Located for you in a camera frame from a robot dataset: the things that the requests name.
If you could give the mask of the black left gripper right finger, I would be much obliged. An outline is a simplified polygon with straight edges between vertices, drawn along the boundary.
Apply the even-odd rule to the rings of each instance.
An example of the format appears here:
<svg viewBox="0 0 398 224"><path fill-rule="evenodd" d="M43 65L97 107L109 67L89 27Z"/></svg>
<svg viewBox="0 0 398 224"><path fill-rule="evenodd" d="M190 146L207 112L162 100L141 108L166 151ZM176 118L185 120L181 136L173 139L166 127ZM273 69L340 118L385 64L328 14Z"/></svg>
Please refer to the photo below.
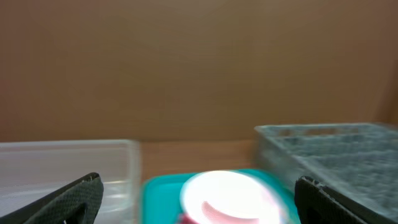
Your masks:
<svg viewBox="0 0 398 224"><path fill-rule="evenodd" d="M372 210L308 176L296 181L294 202L301 224L376 223Z"/></svg>

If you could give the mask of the red snack wrapper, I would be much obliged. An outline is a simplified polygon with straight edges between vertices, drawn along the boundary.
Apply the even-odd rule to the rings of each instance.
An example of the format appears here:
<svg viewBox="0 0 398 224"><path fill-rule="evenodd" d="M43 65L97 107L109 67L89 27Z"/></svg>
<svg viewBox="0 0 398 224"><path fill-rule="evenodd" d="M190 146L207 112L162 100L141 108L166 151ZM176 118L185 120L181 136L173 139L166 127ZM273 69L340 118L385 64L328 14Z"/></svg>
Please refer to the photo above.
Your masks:
<svg viewBox="0 0 398 224"><path fill-rule="evenodd" d="M191 218L186 213L181 213L178 216L177 224L198 224L193 218Z"/></svg>

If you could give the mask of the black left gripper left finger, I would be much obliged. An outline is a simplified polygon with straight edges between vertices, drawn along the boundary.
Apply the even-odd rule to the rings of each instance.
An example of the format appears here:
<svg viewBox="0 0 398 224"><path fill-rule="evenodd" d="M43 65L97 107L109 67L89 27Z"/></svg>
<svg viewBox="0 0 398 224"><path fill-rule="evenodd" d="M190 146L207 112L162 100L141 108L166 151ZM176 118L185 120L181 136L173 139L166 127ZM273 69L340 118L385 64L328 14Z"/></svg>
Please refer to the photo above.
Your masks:
<svg viewBox="0 0 398 224"><path fill-rule="evenodd" d="M1 217L2 224L93 224L104 186L92 172L60 189Z"/></svg>

